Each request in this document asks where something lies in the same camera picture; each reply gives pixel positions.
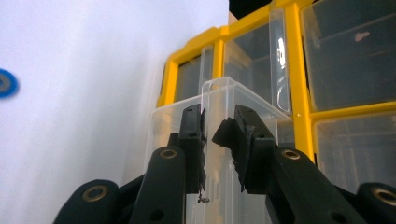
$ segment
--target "yellow plastic frame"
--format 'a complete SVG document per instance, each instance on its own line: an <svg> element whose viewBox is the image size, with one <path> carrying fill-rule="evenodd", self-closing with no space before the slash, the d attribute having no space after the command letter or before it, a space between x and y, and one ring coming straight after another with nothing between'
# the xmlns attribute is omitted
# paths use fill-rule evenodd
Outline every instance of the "yellow plastic frame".
<svg viewBox="0 0 396 224"><path fill-rule="evenodd" d="M274 0L270 5L260 8L240 21L220 28L210 28L191 39L183 49L176 51L168 58L163 75L163 88L157 106L170 105L175 101L177 70L180 64L199 56L203 48L213 46L212 78L222 77L225 42L268 23L270 11L283 8L296 148L314 161L317 152L317 138L313 132L315 122L324 119L340 119L396 111L396 102L390 102L313 112L309 90L306 87L301 25L301 10L311 4L312 0Z"/></svg>

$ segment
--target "blue circle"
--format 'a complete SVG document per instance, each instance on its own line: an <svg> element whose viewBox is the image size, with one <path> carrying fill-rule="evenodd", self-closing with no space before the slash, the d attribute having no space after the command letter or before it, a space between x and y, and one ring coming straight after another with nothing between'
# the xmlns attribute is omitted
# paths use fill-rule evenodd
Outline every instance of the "blue circle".
<svg viewBox="0 0 396 224"><path fill-rule="evenodd" d="M0 68L0 98L14 94L17 88L17 79L8 71Z"/></svg>

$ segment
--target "clear plastic box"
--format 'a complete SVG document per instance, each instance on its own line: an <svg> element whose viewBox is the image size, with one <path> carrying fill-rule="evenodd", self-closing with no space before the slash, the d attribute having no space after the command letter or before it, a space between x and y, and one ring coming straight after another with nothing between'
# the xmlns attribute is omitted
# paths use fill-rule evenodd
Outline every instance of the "clear plastic box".
<svg viewBox="0 0 396 224"><path fill-rule="evenodd" d="M318 167L334 185L356 193L360 184L396 188L396 113L323 120L315 125Z"/></svg>
<svg viewBox="0 0 396 224"><path fill-rule="evenodd" d="M201 55L178 67L175 102L200 94L202 84L212 78L212 64L213 46L208 46Z"/></svg>
<svg viewBox="0 0 396 224"><path fill-rule="evenodd" d="M286 114L291 114L284 10L269 23L225 43L224 76L240 82Z"/></svg>
<svg viewBox="0 0 396 224"><path fill-rule="evenodd" d="M206 191L203 192L203 197L209 198L210 203L198 203L198 195L187 195L187 223L271 223L265 208L265 196L240 192L241 187L230 150L214 144L211 139L224 119L233 118L235 105L254 109L281 146L293 146L291 119L229 77L205 82L202 92L200 96L160 107L152 113L146 167L152 151L166 146L169 134L179 131L183 109L201 104L206 109L205 135L208 139L204 149Z"/></svg>
<svg viewBox="0 0 396 224"><path fill-rule="evenodd" d="M302 22L314 110L396 101L396 1L321 0Z"/></svg>

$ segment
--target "small metal part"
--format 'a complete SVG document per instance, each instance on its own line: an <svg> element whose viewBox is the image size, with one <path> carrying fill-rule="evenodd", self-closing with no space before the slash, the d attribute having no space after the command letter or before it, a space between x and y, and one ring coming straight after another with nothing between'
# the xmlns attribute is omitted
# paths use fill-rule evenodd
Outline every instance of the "small metal part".
<svg viewBox="0 0 396 224"><path fill-rule="evenodd" d="M160 153L160 156L164 159L172 159L177 155L177 152L175 152L173 149L163 149Z"/></svg>
<svg viewBox="0 0 396 224"><path fill-rule="evenodd" d="M288 149L283 149L282 155L288 159L291 159L291 160L299 160L300 159L300 155L297 152L294 152L294 151L291 151Z"/></svg>
<svg viewBox="0 0 396 224"><path fill-rule="evenodd" d="M381 188L373 188L372 193L381 202L387 203L388 205L396 206L396 194Z"/></svg>
<svg viewBox="0 0 396 224"><path fill-rule="evenodd" d="M93 203L101 200L107 195L107 187L104 185L96 185L90 187L82 194L82 199L87 203Z"/></svg>
<svg viewBox="0 0 396 224"><path fill-rule="evenodd" d="M210 202L210 199L208 199L208 198L203 198L203 197L202 197L202 193L199 192L198 203L209 203L209 202Z"/></svg>

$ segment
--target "white background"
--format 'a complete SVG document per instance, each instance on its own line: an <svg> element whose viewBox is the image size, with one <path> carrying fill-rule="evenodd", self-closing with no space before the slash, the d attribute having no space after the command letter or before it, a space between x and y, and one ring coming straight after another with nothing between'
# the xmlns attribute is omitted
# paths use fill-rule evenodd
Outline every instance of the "white background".
<svg viewBox="0 0 396 224"><path fill-rule="evenodd" d="M51 223L81 184L143 174L166 58L226 0L0 0L0 223Z"/></svg>

